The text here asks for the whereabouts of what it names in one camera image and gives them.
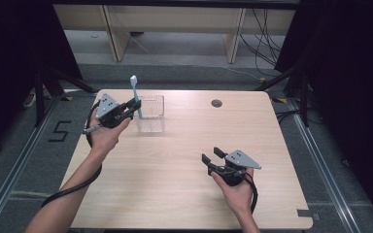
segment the tabletop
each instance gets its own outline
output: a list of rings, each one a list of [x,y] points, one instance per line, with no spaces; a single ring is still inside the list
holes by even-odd
[[[115,100],[133,98],[129,89],[104,89]],[[220,189],[201,161],[205,153],[242,150],[261,165],[254,171],[261,229],[308,229],[310,217],[280,126],[265,92],[138,90],[164,96],[164,132],[141,133],[131,122],[90,186],[72,227],[101,229],[239,229]],[[218,108],[213,100],[220,100]],[[64,182],[90,147],[79,140]]]

